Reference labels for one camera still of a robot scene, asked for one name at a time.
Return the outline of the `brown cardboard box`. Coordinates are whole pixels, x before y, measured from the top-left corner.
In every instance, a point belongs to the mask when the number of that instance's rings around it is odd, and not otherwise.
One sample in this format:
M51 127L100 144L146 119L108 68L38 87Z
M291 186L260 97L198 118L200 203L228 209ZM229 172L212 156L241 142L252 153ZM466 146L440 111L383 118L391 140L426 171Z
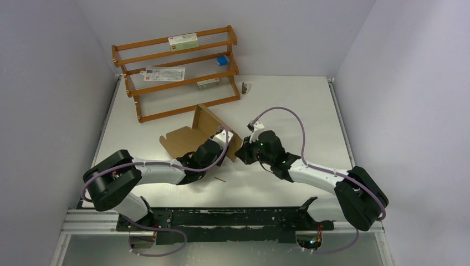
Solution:
M181 157L187 152L196 151L209 137L216 134L221 125L233 133L226 155L235 162L235 152L242 146L242 138L203 104L196 106L191 127L184 126L166 133L160 136L159 141L172 158Z

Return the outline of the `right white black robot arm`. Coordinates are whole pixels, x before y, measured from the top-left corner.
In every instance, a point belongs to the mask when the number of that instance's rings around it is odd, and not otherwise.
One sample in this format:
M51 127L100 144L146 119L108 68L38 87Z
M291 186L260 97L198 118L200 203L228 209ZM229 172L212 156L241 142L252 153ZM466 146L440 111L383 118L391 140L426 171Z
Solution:
M245 137L235 155L246 165L268 165L281 180L310 185L332 195L305 202L299 215L299 223L305 229L313 229L323 221L339 221L368 231L376 221L385 218L389 201L362 167L335 170L309 163L287 152L272 130L260 133L255 139Z

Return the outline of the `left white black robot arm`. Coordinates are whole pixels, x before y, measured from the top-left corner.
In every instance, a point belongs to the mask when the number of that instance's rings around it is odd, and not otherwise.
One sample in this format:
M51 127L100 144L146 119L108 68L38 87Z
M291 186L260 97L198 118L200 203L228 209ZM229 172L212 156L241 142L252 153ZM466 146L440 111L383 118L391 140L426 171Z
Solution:
M221 164L227 148L226 140L213 137L196 151L170 161L133 158L128 150L119 150L84 174L82 199L93 203L97 211L116 211L137 229L147 230L155 224L154 213L147 200L132 190L144 184L196 182L208 169Z

